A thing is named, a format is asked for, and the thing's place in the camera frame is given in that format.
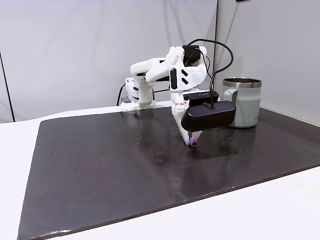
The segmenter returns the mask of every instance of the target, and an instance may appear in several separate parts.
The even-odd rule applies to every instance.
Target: purple object
[[[196,147],[198,144],[197,141],[193,137],[190,137],[189,141],[190,141],[190,146],[193,148]]]

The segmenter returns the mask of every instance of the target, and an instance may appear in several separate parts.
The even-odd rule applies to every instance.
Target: mug
[[[236,106],[234,128],[250,128],[257,124],[262,81],[246,77],[225,78],[222,82],[222,101]]]

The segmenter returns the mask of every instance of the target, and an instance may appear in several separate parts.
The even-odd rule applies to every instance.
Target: white wall
[[[0,60],[0,124],[13,122],[9,98]]]
[[[216,77],[262,80],[261,106],[320,125],[320,1],[219,0],[216,39],[234,63]],[[220,47],[215,68],[229,61]]]
[[[114,106],[131,64],[214,39],[216,7],[217,0],[0,0],[16,119]],[[214,46],[205,46],[213,59]],[[157,93],[165,99],[168,92]]]

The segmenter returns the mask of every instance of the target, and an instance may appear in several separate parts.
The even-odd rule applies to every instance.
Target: dark tabletop surface
[[[46,120],[18,240],[105,226],[318,164],[320,127],[262,108],[255,127],[204,131],[197,148],[184,144],[169,107]]]

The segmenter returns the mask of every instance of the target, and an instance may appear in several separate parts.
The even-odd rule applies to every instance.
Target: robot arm
[[[133,64],[130,67],[133,77],[127,78],[125,82],[129,102],[122,102],[121,107],[125,110],[155,108],[153,85],[157,81],[169,81],[170,90],[173,92],[171,94],[172,115],[184,142],[189,145],[190,139],[197,140],[201,131],[190,133],[181,125],[181,119],[189,107],[189,101],[184,100],[184,93],[200,92],[196,87],[207,76],[204,61],[206,55],[207,50],[203,46],[172,46],[165,58],[152,58]]]

